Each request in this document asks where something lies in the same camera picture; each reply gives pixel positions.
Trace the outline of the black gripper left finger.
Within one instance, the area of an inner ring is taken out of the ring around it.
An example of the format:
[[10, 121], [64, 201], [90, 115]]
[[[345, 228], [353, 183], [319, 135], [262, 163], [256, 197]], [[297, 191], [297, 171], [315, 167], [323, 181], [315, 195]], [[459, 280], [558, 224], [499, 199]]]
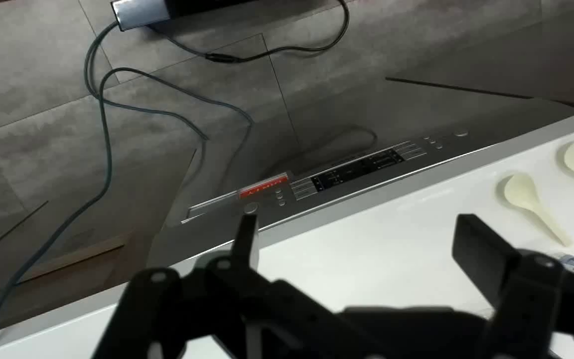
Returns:
[[148, 268], [126, 286], [92, 359], [182, 359], [214, 336], [234, 359], [333, 359], [335, 314], [252, 264], [260, 216], [246, 212], [234, 244], [188, 274]]

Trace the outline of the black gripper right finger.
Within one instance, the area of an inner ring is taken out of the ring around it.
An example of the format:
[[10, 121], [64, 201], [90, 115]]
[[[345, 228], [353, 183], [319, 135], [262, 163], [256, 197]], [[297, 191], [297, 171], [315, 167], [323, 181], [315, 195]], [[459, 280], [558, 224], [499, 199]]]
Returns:
[[513, 246], [475, 212], [457, 216], [453, 258], [493, 304], [477, 359], [551, 359], [557, 332], [574, 338], [574, 270]]

